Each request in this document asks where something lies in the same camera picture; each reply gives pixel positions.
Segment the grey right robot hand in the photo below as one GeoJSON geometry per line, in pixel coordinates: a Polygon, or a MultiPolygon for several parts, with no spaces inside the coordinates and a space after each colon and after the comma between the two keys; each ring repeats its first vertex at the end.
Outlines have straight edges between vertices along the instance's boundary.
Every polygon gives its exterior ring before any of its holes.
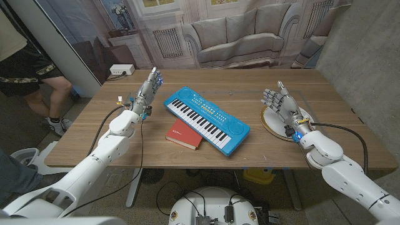
{"type": "Polygon", "coordinates": [[[303,115],[295,101],[281,81],[277,82],[279,91],[265,89],[261,102],[268,105],[285,124],[289,125],[299,134],[306,135],[311,132],[308,124],[301,122],[303,115]]]}

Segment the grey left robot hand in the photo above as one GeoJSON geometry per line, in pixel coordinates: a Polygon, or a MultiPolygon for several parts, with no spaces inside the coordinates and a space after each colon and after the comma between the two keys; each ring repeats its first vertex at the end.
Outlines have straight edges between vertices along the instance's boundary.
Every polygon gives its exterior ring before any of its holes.
{"type": "Polygon", "coordinates": [[[148,79],[144,81],[132,103],[132,111],[140,115],[153,102],[159,87],[163,84],[163,77],[157,67],[153,67],[148,79]]]}

